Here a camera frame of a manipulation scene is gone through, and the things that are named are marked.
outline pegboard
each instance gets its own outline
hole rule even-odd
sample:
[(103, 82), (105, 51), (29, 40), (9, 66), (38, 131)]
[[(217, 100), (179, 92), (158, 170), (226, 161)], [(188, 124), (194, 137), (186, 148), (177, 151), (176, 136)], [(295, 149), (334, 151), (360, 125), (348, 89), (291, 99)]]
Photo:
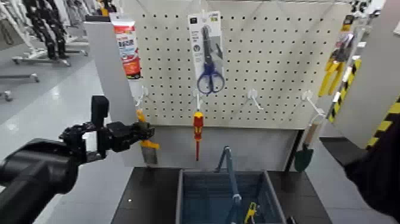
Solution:
[[(136, 21), (148, 122), (191, 126), (196, 80), (187, 19), (201, 11), (199, 1), (127, 1), (124, 9)], [(206, 10), (221, 11), (226, 85), (202, 97), (205, 126), (304, 129), (313, 108), (301, 94), (318, 91), (349, 5), (207, 1)], [(264, 110), (247, 99), (253, 88)]]

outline scissors packaging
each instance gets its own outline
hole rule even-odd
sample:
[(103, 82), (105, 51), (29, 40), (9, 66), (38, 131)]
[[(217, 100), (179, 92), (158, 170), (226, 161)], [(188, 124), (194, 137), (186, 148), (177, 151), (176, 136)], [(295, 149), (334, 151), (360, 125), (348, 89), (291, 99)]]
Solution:
[(203, 94), (224, 88), (221, 14), (219, 11), (191, 14), (187, 17), (196, 85)]

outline scissors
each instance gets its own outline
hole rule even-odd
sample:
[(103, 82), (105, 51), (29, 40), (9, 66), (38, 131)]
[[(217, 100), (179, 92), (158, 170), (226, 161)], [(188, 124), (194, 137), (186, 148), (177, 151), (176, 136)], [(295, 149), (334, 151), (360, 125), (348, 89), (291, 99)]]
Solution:
[(215, 64), (211, 56), (211, 41), (208, 34), (208, 28), (204, 26), (201, 29), (204, 45), (204, 71), (197, 80), (197, 88), (202, 94), (220, 92), (225, 85), (224, 77), (215, 69)]

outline robotic arm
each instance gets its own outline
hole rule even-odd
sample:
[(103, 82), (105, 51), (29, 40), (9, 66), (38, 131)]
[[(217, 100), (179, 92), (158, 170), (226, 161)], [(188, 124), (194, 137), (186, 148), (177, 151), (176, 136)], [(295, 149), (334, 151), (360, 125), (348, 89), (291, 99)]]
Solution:
[[(68, 127), (59, 141), (33, 139), (0, 163), (0, 223), (33, 223), (55, 194), (66, 194), (75, 185), (78, 166), (105, 159), (107, 150), (128, 150), (131, 144), (149, 139), (154, 127), (137, 122), (104, 126), (109, 102), (104, 96), (92, 97), (92, 118), (82, 125)], [(86, 151), (83, 134), (96, 132), (97, 151)]]

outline floor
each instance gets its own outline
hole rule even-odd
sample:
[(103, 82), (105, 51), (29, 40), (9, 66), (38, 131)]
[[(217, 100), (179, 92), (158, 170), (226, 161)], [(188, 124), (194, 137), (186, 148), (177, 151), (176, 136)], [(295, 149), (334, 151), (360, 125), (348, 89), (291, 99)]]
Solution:
[[(67, 126), (88, 121), (90, 97), (102, 94), (90, 56), (73, 56), (72, 67), (15, 66), (4, 57), (21, 54), (23, 48), (20, 45), (1, 52), (2, 73), (36, 72), (41, 82), (0, 80), (0, 89), (10, 88), (15, 97), (13, 102), (0, 99), (0, 158), (32, 138), (57, 139)], [(95, 146), (92, 138), (88, 141), (89, 147)], [(363, 202), (355, 185), (320, 142), (314, 149), (307, 174), (333, 223), (396, 223)], [(123, 166), (122, 156), (111, 153), (104, 161), (80, 167), (74, 189), (67, 195), (57, 195), (35, 223), (110, 223), (132, 171)]]

